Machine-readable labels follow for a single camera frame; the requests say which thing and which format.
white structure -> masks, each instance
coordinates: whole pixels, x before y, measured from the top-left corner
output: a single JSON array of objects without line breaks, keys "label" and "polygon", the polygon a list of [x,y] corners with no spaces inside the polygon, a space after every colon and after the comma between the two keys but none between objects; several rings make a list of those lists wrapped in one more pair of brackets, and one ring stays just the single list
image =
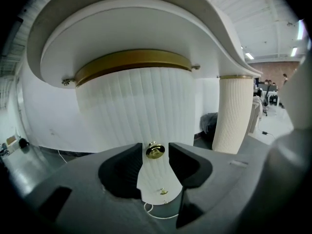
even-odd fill
[{"label": "white structure", "polygon": [[[252,77],[260,76],[245,63],[229,18],[207,0],[51,0],[34,22],[27,59],[39,79],[76,89],[103,151],[143,143],[137,187],[143,201],[158,205],[181,191],[168,143],[193,143],[194,79],[230,76],[220,84],[213,147],[235,154],[249,120]],[[152,141],[167,150],[159,159],[145,155]]]}]

person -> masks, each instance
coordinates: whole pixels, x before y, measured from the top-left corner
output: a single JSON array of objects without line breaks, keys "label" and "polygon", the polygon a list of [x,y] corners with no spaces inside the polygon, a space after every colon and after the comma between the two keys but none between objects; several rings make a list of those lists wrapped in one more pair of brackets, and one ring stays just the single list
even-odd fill
[{"label": "person", "polygon": [[288,81],[287,75],[283,74],[283,78],[284,78],[284,84],[283,85],[285,85],[285,83]]}]

gold trim band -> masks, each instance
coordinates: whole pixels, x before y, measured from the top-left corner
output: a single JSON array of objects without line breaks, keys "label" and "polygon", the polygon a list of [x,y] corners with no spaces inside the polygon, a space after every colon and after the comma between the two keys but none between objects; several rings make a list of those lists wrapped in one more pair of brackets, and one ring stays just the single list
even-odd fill
[{"label": "gold trim band", "polygon": [[178,54],[161,50],[127,50],[100,57],[75,75],[76,86],[113,72],[134,68],[170,67],[192,71],[191,62]]},{"label": "gold trim band", "polygon": [[224,80],[224,79],[252,79],[252,76],[237,76],[237,75],[232,75],[232,76],[220,76],[220,80]]}]

pleated white column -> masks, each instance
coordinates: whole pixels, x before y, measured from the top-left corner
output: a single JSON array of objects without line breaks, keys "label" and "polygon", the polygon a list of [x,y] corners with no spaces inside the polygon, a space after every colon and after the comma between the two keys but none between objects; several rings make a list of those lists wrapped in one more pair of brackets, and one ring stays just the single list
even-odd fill
[{"label": "pleated white column", "polygon": [[237,154],[244,139],[253,103],[253,79],[220,79],[218,120],[213,150]]},{"label": "pleated white column", "polygon": [[[191,72],[176,68],[139,68],[93,79],[76,89],[82,113],[100,150],[143,143],[143,166],[137,187],[150,204],[170,202],[182,186],[169,165],[168,143],[192,145],[195,95]],[[165,147],[148,159],[152,141]],[[160,189],[169,191],[160,195]]]}]

brick wall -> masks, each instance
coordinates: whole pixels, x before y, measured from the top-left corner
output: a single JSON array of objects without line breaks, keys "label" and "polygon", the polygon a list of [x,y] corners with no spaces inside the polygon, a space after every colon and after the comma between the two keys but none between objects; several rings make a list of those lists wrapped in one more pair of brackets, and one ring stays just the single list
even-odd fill
[{"label": "brick wall", "polygon": [[283,74],[287,74],[288,79],[293,75],[295,69],[299,66],[298,61],[281,61],[281,62],[258,62],[250,63],[251,67],[261,71],[263,75],[259,79],[265,81],[266,79],[275,82],[278,88],[281,88],[284,79]]}]

